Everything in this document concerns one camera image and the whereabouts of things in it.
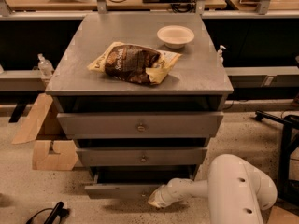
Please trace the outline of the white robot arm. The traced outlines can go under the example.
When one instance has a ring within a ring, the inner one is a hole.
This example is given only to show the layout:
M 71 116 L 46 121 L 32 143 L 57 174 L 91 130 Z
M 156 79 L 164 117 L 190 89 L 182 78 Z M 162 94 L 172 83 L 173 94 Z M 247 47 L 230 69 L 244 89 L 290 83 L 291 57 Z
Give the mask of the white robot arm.
M 261 212 L 278 197 L 274 181 L 249 162 L 231 154 L 216 157 L 206 180 L 173 178 L 149 196 L 149 204 L 165 208 L 192 197 L 206 197 L 211 224 L 263 224 Z

